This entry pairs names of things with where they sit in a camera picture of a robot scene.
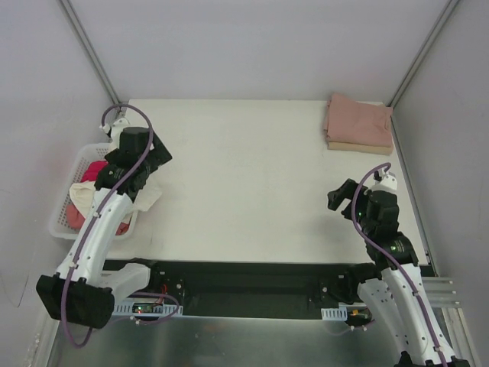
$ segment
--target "red cloth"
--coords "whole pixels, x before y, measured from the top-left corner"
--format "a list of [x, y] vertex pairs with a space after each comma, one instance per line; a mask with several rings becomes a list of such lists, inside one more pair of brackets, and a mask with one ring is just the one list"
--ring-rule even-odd
[[[66, 207], [66, 221], [71, 228], [80, 230], [85, 222], [85, 218], [83, 218], [76, 206], [68, 204]], [[128, 229], [129, 223], [121, 223], [115, 235], [123, 235]]]
[[80, 182], [97, 180], [97, 174], [99, 174], [100, 170], [103, 169], [103, 167], [105, 167], [107, 164], [107, 161], [92, 162], [83, 174], [82, 180]]

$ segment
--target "stainless steel surface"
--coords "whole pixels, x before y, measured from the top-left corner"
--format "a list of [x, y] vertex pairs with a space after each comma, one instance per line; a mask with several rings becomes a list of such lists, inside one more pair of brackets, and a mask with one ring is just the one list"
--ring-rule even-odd
[[86, 53], [86, 56], [89, 58], [90, 63], [93, 66], [94, 71], [97, 74], [97, 77], [100, 79], [107, 96], [110, 98], [112, 103], [120, 103], [119, 99], [110, 79], [107, 76], [107, 73], [104, 70], [103, 65], [100, 63], [99, 57], [97, 53], [93, 49], [92, 43], [88, 38], [85, 29], [83, 28], [82, 23], [80, 22], [78, 15], [76, 15], [75, 9], [71, 4], [70, 0], [58, 0], [60, 3], [60, 7], [63, 10], [63, 13], [66, 15], [66, 19], [70, 23], [73, 32], [75, 32], [76, 38], [78, 38], [80, 45]]
[[429, 50], [431, 50], [432, 45], [436, 41], [436, 38], [442, 31], [443, 27], [445, 27], [446, 22], [450, 19], [450, 17], [453, 14], [453, 11], [455, 10], [455, 8], [460, 2], [461, 0], [447, 1], [446, 6], [443, 8], [440, 16], [436, 20], [435, 25], [433, 25], [432, 30], [428, 34], [428, 37], [426, 37], [425, 41], [423, 42], [423, 45], [418, 51], [418, 54], [416, 55], [413, 62], [411, 63], [411, 66], [408, 69], [406, 75], [404, 76], [403, 81], [397, 88], [397, 91], [394, 94], [392, 100], [390, 101], [389, 106], [396, 107], [396, 104], [399, 102], [404, 92], [406, 91], [407, 87], [411, 83], [411, 80], [413, 80], [413, 77], [416, 75], [416, 72], [418, 71], [419, 66], [423, 62], [425, 56], [428, 54]]
[[[58, 330], [49, 367], [392, 367], [379, 326], [344, 336], [344, 323], [179, 317], [156, 326], [120, 321], [73, 349]], [[84, 330], [77, 330], [82, 339]]]

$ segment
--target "folded pink towel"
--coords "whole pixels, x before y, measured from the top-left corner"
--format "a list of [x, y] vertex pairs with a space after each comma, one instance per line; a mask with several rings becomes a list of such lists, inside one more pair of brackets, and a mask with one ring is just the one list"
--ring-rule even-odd
[[324, 123], [326, 140], [390, 148], [390, 115], [391, 107], [360, 103], [335, 93]]

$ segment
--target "metal floor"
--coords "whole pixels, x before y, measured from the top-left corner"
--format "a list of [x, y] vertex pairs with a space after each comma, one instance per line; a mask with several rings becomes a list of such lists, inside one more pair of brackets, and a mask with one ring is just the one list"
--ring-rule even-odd
[[[58, 330], [48, 367], [392, 367], [379, 326], [348, 332], [344, 323], [179, 317], [156, 326], [123, 320], [74, 349]], [[78, 340], [84, 329], [75, 332]]]

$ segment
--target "beige towel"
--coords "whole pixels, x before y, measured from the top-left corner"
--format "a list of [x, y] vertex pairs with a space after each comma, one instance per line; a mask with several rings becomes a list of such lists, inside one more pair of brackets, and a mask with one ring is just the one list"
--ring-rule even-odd
[[370, 145], [338, 143], [336, 141], [330, 141], [328, 143], [328, 149], [331, 149], [332, 151], [360, 151], [362, 153], [391, 155], [392, 151], [394, 150], [394, 146], [372, 147]]
[[[93, 181], [74, 183], [70, 187], [70, 199], [84, 218], [88, 216], [90, 207], [92, 206], [93, 193], [95, 193], [95, 182]], [[135, 210], [147, 212], [153, 204], [156, 203], [156, 200], [160, 198], [162, 193], [163, 191], [161, 190], [160, 185], [153, 176], [150, 175], [143, 189], [139, 191], [136, 196], [136, 200], [132, 204], [131, 213], [129, 213], [122, 222], [129, 223], [131, 221], [132, 212]]]

